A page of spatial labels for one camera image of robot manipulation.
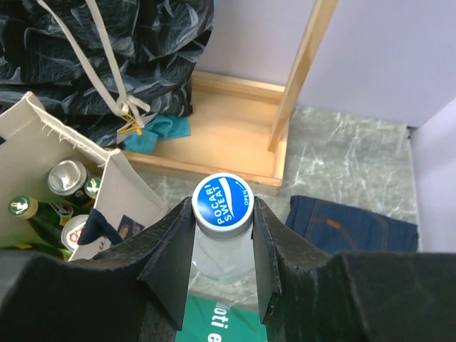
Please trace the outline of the clear water bottle blue cap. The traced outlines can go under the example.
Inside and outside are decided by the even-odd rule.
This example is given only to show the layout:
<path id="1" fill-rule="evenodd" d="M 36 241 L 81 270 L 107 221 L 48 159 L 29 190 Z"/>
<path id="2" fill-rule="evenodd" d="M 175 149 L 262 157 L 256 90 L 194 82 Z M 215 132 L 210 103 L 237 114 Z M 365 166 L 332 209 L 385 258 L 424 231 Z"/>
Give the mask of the clear water bottle blue cap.
<path id="1" fill-rule="evenodd" d="M 254 194 L 239 176 L 205 177 L 192 199 L 195 240 L 192 265 L 211 279 L 234 282 L 254 268 Z"/>

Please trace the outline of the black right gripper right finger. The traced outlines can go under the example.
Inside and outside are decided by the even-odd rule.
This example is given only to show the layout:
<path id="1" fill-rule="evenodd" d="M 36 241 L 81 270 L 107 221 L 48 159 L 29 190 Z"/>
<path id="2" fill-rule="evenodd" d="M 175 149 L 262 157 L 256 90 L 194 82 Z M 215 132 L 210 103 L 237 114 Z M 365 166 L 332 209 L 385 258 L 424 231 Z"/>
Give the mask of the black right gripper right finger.
<path id="1" fill-rule="evenodd" d="M 279 257 L 274 235 L 283 222 L 260 197 L 254 198 L 252 241 L 260 321 L 263 324 L 284 322 L 283 289 Z"/>

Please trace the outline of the beige canvas tote bag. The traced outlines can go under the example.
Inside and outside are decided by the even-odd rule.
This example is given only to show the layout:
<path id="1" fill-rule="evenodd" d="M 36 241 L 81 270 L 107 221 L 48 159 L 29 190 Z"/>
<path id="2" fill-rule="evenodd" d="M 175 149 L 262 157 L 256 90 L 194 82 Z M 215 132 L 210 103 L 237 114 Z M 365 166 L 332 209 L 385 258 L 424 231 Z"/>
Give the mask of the beige canvas tote bag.
<path id="1" fill-rule="evenodd" d="M 29 222 L 15 218 L 10 201 L 29 195 L 42 202 L 61 203 L 63 198 L 47 185 L 51 168 L 63 160 L 82 162 L 91 172 L 102 175 L 95 210 L 118 228 L 123 217 L 144 226 L 139 234 L 114 247 L 101 237 L 77 246 L 73 260 L 118 257 L 148 257 L 162 233 L 153 225 L 167 213 L 167 205 L 134 171 L 119 149 L 106 151 L 93 141 L 64 125 L 46 112 L 40 100 L 27 92 L 1 114 L 1 246 L 42 240 Z"/>

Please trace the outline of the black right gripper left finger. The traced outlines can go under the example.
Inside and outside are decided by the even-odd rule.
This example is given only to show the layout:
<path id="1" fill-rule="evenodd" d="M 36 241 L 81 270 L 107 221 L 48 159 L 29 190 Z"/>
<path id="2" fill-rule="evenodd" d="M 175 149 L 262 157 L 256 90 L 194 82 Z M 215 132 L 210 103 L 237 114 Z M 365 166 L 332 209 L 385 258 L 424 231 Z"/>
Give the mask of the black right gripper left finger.
<path id="1" fill-rule="evenodd" d="M 138 280 L 173 328 L 182 330 L 195 238 L 190 197 L 184 198 L 165 219 L 170 225 L 152 250 Z"/>

